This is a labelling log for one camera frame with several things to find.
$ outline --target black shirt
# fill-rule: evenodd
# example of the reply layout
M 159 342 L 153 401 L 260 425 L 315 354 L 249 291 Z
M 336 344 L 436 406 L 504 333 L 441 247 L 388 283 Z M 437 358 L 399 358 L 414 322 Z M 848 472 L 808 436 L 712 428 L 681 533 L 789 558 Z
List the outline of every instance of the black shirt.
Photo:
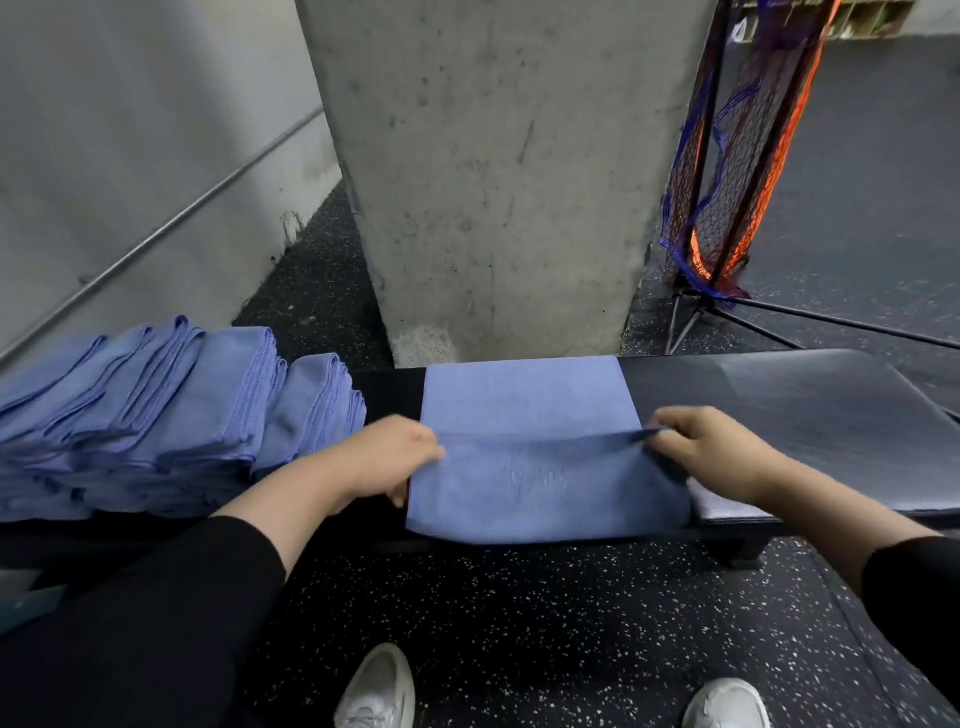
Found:
M 246 522 L 194 526 L 0 641 L 0 723 L 249 725 L 232 706 L 236 675 L 284 576 L 274 546 Z M 890 642 L 960 707 L 960 542 L 877 552 L 863 600 Z

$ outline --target sports net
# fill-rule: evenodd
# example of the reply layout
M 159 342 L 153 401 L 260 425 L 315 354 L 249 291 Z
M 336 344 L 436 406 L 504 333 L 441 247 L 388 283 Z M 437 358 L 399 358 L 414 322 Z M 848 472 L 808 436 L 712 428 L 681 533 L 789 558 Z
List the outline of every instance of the sports net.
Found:
M 840 0 L 719 0 L 663 198 L 660 244 L 670 252 L 671 285 L 717 298 L 747 296 L 737 280 L 839 6 Z M 723 69 L 731 33 L 743 37 L 748 25 L 753 42 L 743 61 Z M 719 90 L 721 72 L 733 78 L 729 91 Z

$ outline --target person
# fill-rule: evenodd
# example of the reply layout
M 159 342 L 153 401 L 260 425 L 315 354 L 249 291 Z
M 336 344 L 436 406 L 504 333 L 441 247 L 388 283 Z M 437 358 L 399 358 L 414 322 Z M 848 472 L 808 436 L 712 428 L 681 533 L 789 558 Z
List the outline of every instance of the person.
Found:
M 960 545 L 777 452 L 709 407 L 667 407 L 648 441 L 714 493 L 805 536 L 862 596 L 903 655 L 953 703 L 960 681 Z M 0 705 L 19 725 L 256 725 L 233 700 L 238 669 L 324 518 L 354 498 L 406 499 L 444 457 L 429 428 L 393 416 L 277 471 L 178 538 L 0 643 Z M 334 715 L 338 728 L 411 728 L 402 652 L 377 647 Z M 690 702 L 684 728 L 769 728 L 757 691 L 728 678 Z

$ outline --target sneaker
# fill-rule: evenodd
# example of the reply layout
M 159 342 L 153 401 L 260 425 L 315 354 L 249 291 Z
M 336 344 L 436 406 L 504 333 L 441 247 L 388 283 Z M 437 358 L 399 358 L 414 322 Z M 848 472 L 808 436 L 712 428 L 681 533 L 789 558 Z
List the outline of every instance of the sneaker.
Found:
M 770 728 L 770 717 L 756 688 L 735 678 L 707 683 L 684 713 L 684 728 Z
M 364 658 L 333 714 L 336 728 L 412 728 L 414 675 L 395 644 L 379 644 Z

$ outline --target black speckled floor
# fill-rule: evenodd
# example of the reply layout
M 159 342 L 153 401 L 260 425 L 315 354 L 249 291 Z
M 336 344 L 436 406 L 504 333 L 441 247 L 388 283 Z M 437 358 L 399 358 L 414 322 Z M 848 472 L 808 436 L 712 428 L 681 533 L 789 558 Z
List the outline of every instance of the black speckled floor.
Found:
M 960 218 L 944 200 L 960 167 L 948 123 L 960 118 L 956 58 L 956 38 L 831 46 L 756 242 L 746 282 L 758 298 L 958 334 Z M 908 132 L 910 109 L 935 138 Z M 889 123 L 868 124 L 878 113 Z M 929 179 L 943 186 L 932 196 Z M 655 267 L 635 312 L 625 351 L 660 353 L 669 301 Z M 810 347 L 877 353 L 960 409 L 955 353 L 740 313 Z M 342 190 L 238 323 L 273 326 L 288 356 L 333 349 L 354 368 L 391 365 Z M 684 345 L 775 348 L 716 322 Z M 793 539 L 771 544 L 763 570 L 741 572 L 678 542 L 390 556 L 314 544 L 264 629 L 245 700 L 276 724 L 329 725 L 363 655 L 384 641 L 410 658 L 418 728 L 676 726 L 721 676 L 753 682 L 777 728 L 960 725 Z

